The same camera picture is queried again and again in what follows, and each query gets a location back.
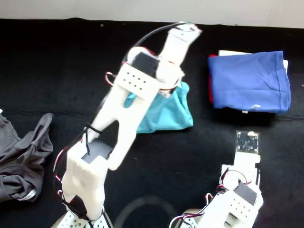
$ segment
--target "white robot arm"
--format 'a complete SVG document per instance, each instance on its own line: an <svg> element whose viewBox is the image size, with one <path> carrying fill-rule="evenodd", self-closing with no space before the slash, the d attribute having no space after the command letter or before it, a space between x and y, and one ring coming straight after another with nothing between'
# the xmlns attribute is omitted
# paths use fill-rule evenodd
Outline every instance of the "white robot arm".
<svg viewBox="0 0 304 228"><path fill-rule="evenodd" d="M203 209L177 216L169 228L177 220L176 228L252 228L263 205L259 134L237 131L236 144L233 165L222 165L216 195L208 193Z"/></svg>
<svg viewBox="0 0 304 228"><path fill-rule="evenodd" d="M161 29L171 29L162 52L156 56L146 48L138 47L147 36L137 42L123 60L113 87L93 122L57 157L54 174L62 183L58 195L67 209L79 217L77 221L81 221L81 225L87 223L92 226L91 221L102 216L107 170L116 170L123 161L157 93L169 97L179 86L184 76L180 64L189 45L201 33L194 24L185 22ZM136 97L126 108L124 103L131 93ZM115 120L119 122L119 130L117 143L112 149L97 138ZM66 171L60 178L57 170L64 153L67 153Z"/></svg>

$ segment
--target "white wall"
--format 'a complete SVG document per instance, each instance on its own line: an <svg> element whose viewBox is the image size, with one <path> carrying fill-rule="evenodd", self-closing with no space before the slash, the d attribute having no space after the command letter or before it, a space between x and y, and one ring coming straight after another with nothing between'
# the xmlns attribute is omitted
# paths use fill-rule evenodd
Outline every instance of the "white wall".
<svg viewBox="0 0 304 228"><path fill-rule="evenodd" d="M0 0L0 18L71 17L304 28L304 0Z"/></svg>

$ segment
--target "turquoise fabric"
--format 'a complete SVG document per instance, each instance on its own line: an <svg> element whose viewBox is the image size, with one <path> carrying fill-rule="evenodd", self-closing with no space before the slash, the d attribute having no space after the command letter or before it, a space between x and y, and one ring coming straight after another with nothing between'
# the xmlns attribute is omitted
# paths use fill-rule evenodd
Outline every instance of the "turquoise fabric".
<svg viewBox="0 0 304 228"><path fill-rule="evenodd" d="M169 98L157 94L148 112L137 128L137 133L153 133L158 130L181 130L193 126L193 118L187 105L189 86L181 82ZM130 94L124 106L129 107L135 94Z"/></svg>

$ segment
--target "gray cloth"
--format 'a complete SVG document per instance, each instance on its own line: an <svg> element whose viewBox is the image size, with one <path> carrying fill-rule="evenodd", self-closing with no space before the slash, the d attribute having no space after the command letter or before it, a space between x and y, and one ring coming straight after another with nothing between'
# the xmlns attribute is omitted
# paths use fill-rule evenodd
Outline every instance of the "gray cloth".
<svg viewBox="0 0 304 228"><path fill-rule="evenodd" d="M34 131L20 139L10 121L0 114L0 202L35 201L42 187L45 158L53 151L49 125L53 114L43 115Z"/></svg>

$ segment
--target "black carpet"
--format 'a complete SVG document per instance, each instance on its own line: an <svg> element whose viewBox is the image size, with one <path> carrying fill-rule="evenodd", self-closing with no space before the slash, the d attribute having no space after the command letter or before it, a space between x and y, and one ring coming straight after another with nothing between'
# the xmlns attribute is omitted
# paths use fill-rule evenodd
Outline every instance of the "black carpet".
<svg viewBox="0 0 304 228"><path fill-rule="evenodd" d="M50 132L54 152L47 159L40 197L34 203L0 204L0 227L50 227L64 212L52 189L52 166L61 148L91 120L109 90L104 73L116 73L128 48L162 23L0 20L0 107L23 137L46 112L55 116ZM303 227L304 222L304 30L199 26L182 69L190 85L194 127L139 135L117 171L105 182L105 208L112 221L139 197L156 205L135 210L124 228L167 227L173 213L205 205L224 163L234 159L236 130L261 136L264 206L256 228ZM166 32L144 45L158 53ZM289 60L292 107L284 116L213 110L208 103L207 57L219 49L244 52L283 50ZM114 138L114 130L103 137ZM164 203L174 211L165 211Z"/></svg>

